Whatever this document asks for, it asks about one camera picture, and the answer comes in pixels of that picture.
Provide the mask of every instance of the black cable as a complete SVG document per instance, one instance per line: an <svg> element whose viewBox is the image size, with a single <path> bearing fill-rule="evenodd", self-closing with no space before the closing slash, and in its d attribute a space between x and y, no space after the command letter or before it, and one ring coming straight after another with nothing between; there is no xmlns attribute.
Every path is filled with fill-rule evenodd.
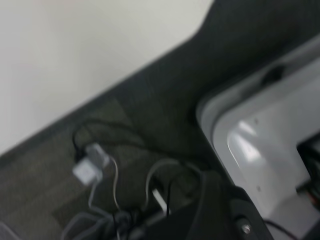
<svg viewBox="0 0 320 240"><path fill-rule="evenodd" d="M149 151L149 152L152 152L155 154L170 156L170 157L175 158L177 160L188 160L190 162L197 160L197 161L204 163L208 169L211 168L211 166L207 160L203 159L202 157L196 156L196 155L185 155L185 154L181 154L181 153L177 153L177 152L165 151L165 150L158 149L156 147L144 146L144 145L141 145L141 144L138 144L135 142L131 142L131 141L124 141L124 140L110 141L110 140L104 140L104 139L101 139L101 140L97 139L97 137L94 135L94 133L88 127L88 125L90 125L90 124L102 125L105 127L122 129L122 130L125 130L128 132L131 132L131 133L140 137L140 134L137 131L135 131L134 129L132 129L131 127L129 127L125 124L117 123L117 122L107 122L107 121L103 121L100 119L94 119L94 118L87 119L80 126L78 126L75 129L75 131L72 133L72 144L73 144L74 149L76 151L76 156L75 156L76 161L79 161L85 155L84 147L78 145L76 138L77 138L77 133L83 127L86 127L86 130L88 131L90 137L93 140L92 142L87 143L86 146L91 143L98 143L100 145L112 146L112 147L128 146L128 147L133 147L133 148Z"/></svg>
<svg viewBox="0 0 320 240"><path fill-rule="evenodd" d="M118 128L118 129L122 129L122 130L126 130L128 132L131 132L133 134L139 135L138 132L136 132L133 128L131 128L128 125L118 123L118 122L112 122L112 121L103 121L103 120L96 119L96 118L89 118L89 119L83 121L72 133L72 144L77 151L80 151L82 149L82 147L80 147L77 144L77 141L76 141L77 134L83 127L88 126L88 125L101 125L101 126L105 126L105 127Z"/></svg>
<svg viewBox="0 0 320 240"><path fill-rule="evenodd" d="M176 174L170 181L169 181L169 184L168 184L168 193L167 193L167 196L166 196L166 217L168 217L170 215L170 201L171 201L171 188L173 186L173 184L176 182L176 180L181 177L182 175L184 175L185 173L191 173L191 174L194 174L196 175L192 170L190 169L185 169L181 172L179 172L178 174Z"/></svg>
<svg viewBox="0 0 320 240"><path fill-rule="evenodd" d="M293 235L291 232L286 230L283 226L280 226L279 224L277 224L277 223L275 223L273 221L264 219L264 223L274 227L275 229L277 229L280 232L284 233L285 235L287 235L289 238L291 238L293 240L299 240L295 235Z"/></svg>

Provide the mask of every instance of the cord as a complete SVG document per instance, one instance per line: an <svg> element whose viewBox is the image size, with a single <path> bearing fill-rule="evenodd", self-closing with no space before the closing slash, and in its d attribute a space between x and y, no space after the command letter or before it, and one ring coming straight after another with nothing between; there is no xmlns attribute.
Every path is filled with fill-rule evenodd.
<svg viewBox="0 0 320 240"><path fill-rule="evenodd" d="M90 124L94 124L94 125L101 125L101 126L105 126L105 127L114 127L114 128L118 128L118 129L122 129L125 131L128 131L132 134L135 134L137 136L140 136L140 134L135 131L133 128L131 128L128 125L125 124L121 124L121 123L117 123L117 122L107 122L107 121L103 121L100 119L95 119L95 118L90 118L85 120L80 126L78 126L75 131L73 131L72 133L72 143L74 146L74 149L76 150L76 158L81 159L83 157L83 147L79 146L77 144L76 138L77 138L77 133L79 132L79 130L81 130L83 127L86 127L85 129L88 131L90 137L92 138L92 142L90 143L98 143L100 145L105 145L105 146L112 146L112 147L117 147L117 146L129 146L129 147L133 147L133 148L137 148L137 149L141 149L141 150L145 150L145 151L149 151L152 153L156 153L156 154L160 154L160 155L167 155L170 156L172 158L176 158L176 159L180 159L180 160L188 160L188 161L201 161L202 163L205 163L206 166L210 169L211 165L208 163L207 160L203 159L200 156L197 155L185 155L185 154L181 154L178 152L171 152L171 151L165 151L165 150L161 150L157 147L149 147L149 146L144 146L135 142L131 142L131 141L110 141L110 140L101 140L101 139L97 139L97 137L94 135L94 133L89 129L88 125Z"/></svg>
<svg viewBox="0 0 320 240"><path fill-rule="evenodd" d="M187 168L193 170L196 173L201 174L201 171L199 168L197 168L195 165L190 164L190 163L184 163L182 164L180 161L172 158L164 158L162 160L159 160L156 162L149 170L147 176L146 176L146 181L145 181L145 202L142 205L141 209L144 211L147 209L148 204L149 204L149 185L150 185L150 180L154 173L161 167L167 166L167 165L183 165L186 166Z"/></svg>
<svg viewBox="0 0 320 240"><path fill-rule="evenodd" d="M168 217L170 215L170 200L171 200L171 188L172 185L174 184L174 182L180 177L182 176L186 171L182 171L180 173L178 173L177 175L175 175L169 182L168 184L168 194L166 197L166 216Z"/></svg>
<svg viewBox="0 0 320 240"><path fill-rule="evenodd" d="M121 207L119 206L118 201L117 201L117 184L118 184L118 178L119 178L118 165L117 165L116 160L112 156L110 156L110 160L113 162L114 169L115 169L115 174L114 174L114 179L113 179L113 187L112 187L113 200L114 200L115 206L118 208L119 211L121 211Z"/></svg>
<svg viewBox="0 0 320 240"><path fill-rule="evenodd" d="M77 133L84 127L84 126L88 126L88 125L101 125L101 126L105 126L105 127L113 127L113 128L118 128L118 129L122 129L122 130L126 130L129 131L133 134L138 134L134 129L132 129L130 126L125 125L125 124L121 124L118 122L107 122L107 121L103 121L97 118L88 118L85 121L83 121L72 133L72 143L74 148L77 151L81 151L82 148L77 144L76 138L77 138Z"/></svg>
<svg viewBox="0 0 320 240"><path fill-rule="evenodd" d="M71 230L71 228L80 220L80 219L89 219L92 221L97 222L98 220L100 220L100 217L94 216L92 214L86 213L86 212L80 212L77 215L75 215L70 222L67 224L67 226L64 228L64 230L62 231L61 234L61 240L65 240L67 234L69 233L69 231Z"/></svg>
<svg viewBox="0 0 320 240"><path fill-rule="evenodd" d="M299 240L295 235L293 235L291 232L289 232L288 230L286 230L283 226L280 226L279 224L270 221L270 220L266 220L264 219L264 223L267 225L270 225L272 227L274 227L275 229L277 229L278 231L282 232L283 234L287 235L289 238L291 238L292 240Z"/></svg>

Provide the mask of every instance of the screw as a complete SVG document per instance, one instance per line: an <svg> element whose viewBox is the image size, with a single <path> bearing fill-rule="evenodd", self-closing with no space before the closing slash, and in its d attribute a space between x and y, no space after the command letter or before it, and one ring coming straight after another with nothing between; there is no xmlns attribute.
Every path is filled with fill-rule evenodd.
<svg viewBox="0 0 320 240"><path fill-rule="evenodd" d="M251 232L251 226L248 224L242 225L241 230L245 234L249 234Z"/></svg>

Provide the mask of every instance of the white wall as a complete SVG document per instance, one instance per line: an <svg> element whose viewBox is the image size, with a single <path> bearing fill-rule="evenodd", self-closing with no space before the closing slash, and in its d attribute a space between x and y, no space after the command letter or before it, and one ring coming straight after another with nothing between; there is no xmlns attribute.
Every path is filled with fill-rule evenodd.
<svg viewBox="0 0 320 240"><path fill-rule="evenodd" d="M0 154L190 38L213 0L0 0Z"/></svg>

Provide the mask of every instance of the white power adapter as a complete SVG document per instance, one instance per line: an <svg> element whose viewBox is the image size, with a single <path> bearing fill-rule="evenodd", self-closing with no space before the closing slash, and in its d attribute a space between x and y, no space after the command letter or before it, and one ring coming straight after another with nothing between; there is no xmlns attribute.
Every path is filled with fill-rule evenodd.
<svg viewBox="0 0 320 240"><path fill-rule="evenodd" d="M103 169L110 163L110 156L98 143L85 148L86 156L72 169L73 174L83 185L89 186L103 178Z"/></svg>

